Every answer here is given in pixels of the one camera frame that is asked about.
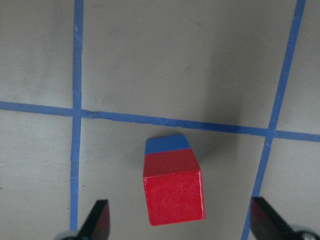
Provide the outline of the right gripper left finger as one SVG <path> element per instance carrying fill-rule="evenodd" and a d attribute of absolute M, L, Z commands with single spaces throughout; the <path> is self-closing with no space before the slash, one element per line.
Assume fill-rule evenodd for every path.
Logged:
<path fill-rule="evenodd" d="M 110 236 L 110 207 L 107 199 L 95 202 L 79 230 L 57 234 L 54 240 L 108 240 Z"/>

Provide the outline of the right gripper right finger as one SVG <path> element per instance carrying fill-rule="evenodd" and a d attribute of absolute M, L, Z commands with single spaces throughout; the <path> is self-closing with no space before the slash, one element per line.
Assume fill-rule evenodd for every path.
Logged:
<path fill-rule="evenodd" d="M 309 230 L 294 230 L 263 197 L 252 197 L 250 229 L 257 240 L 318 240 Z"/>

